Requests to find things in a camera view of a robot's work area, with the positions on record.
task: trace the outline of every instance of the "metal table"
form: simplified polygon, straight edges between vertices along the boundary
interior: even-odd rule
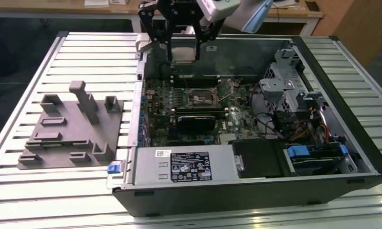
[[[0,134],[0,228],[382,228],[382,185],[324,205],[158,218],[134,218],[111,195],[107,167],[19,170],[17,158],[39,119],[46,93],[63,100],[72,80],[96,98],[124,100],[118,159],[127,154],[136,33],[60,33]],[[329,37],[304,37],[362,126],[382,151],[382,89],[346,48]]]

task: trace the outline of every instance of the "floor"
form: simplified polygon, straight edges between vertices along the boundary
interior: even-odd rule
[[[19,63],[17,72],[0,78],[0,131],[59,31],[132,32],[132,27],[128,20],[51,19],[43,27],[39,19],[0,19],[0,37]],[[382,52],[368,71],[382,86]]]

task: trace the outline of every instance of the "warning label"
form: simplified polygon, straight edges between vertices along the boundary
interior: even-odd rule
[[[171,154],[173,182],[213,180],[209,152]]]

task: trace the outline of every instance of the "blue latch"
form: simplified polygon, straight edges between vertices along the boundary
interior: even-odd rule
[[[120,165],[110,165],[108,166],[108,174],[120,173]]]
[[[349,153],[349,149],[346,148],[345,145],[340,145],[341,151],[344,153],[344,155],[346,155]]]
[[[310,156],[308,146],[292,146],[288,149],[289,157],[294,156]]]

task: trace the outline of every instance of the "gray plastic peg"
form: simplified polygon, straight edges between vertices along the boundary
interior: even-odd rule
[[[99,123],[99,118],[96,115],[96,103],[95,100],[90,100],[90,96],[84,91],[84,87],[84,81],[72,81],[70,84],[70,92],[76,95],[78,101],[80,103],[80,109],[87,114],[91,124],[95,125]]]

